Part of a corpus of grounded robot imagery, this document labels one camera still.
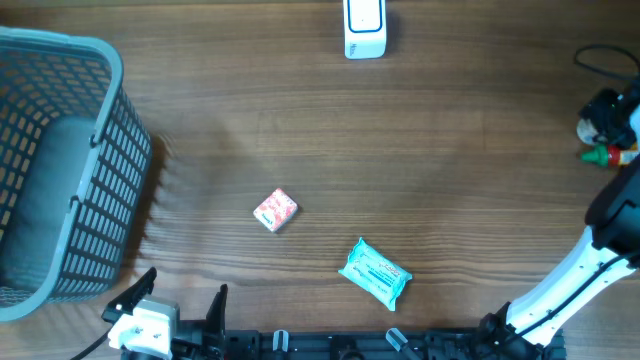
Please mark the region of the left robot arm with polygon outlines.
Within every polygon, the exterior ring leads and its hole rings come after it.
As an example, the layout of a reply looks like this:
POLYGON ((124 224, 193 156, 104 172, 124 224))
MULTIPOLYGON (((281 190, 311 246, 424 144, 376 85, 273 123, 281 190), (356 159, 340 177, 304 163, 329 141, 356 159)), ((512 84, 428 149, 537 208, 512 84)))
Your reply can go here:
POLYGON ((109 346, 123 360, 223 359, 228 286, 220 286, 204 319, 184 320, 177 302, 152 294, 156 277, 150 268, 106 305, 109 346))

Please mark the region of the teal wet wipes pack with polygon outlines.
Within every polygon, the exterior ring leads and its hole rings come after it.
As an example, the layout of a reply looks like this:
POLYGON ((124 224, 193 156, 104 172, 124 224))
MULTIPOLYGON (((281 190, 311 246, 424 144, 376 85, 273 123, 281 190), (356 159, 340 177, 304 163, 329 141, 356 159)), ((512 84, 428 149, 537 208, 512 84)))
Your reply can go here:
POLYGON ((388 260, 362 237, 347 256, 339 274, 373 295, 389 311, 396 311, 396 301, 413 276, 388 260))

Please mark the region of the yellow red sauce bottle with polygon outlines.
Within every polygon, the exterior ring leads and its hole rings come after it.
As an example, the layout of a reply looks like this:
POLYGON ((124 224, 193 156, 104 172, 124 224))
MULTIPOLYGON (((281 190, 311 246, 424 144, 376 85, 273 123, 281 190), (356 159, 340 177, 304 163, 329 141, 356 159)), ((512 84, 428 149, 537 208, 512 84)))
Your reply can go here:
POLYGON ((621 149, 614 145, 596 145, 580 155, 583 162, 601 167, 628 166, 639 155, 639 148, 634 144, 630 149, 621 149))

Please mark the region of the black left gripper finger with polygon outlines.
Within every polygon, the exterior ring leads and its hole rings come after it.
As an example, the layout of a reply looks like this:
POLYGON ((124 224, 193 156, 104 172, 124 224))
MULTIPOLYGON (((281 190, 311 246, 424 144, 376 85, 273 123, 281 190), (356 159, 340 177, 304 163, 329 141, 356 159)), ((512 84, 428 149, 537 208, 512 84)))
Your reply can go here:
POLYGON ((222 335, 224 333, 227 295, 228 286, 223 284, 220 286, 207 312, 206 333, 211 335, 222 335))
POLYGON ((116 323, 122 315, 132 315, 135 306, 153 292, 157 270, 151 267, 136 283, 111 300, 101 318, 107 323, 116 323))

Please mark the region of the green lid jar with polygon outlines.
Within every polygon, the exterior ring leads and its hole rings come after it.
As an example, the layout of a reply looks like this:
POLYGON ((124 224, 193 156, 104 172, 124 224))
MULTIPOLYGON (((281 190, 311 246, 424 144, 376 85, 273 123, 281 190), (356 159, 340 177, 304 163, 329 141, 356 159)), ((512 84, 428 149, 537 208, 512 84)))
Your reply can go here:
POLYGON ((597 144, 596 138, 598 131, 590 120, 580 119, 576 126, 576 133, 582 143, 589 146, 595 146, 597 144))

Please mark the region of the small red white box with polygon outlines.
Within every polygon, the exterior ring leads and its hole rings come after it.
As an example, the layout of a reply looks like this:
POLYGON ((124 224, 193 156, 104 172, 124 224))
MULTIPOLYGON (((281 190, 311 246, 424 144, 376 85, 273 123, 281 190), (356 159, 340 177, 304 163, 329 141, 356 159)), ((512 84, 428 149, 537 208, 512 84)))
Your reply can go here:
POLYGON ((277 188, 253 211, 254 217, 270 232, 277 232, 298 211, 298 204, 277 188))

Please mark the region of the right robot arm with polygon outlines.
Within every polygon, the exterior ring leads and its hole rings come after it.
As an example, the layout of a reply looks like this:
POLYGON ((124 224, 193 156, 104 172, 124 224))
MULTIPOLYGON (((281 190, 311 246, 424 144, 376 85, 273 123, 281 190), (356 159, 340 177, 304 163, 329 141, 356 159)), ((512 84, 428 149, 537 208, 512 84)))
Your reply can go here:
POLYGON ((601 291, 639 269, 639 80, 601 90, 579 112, 584 159, 624 163, 596 196, 575 247, 537 286, 487 315, 470 342, 475 359, 548 359, 561 326, 601 291))

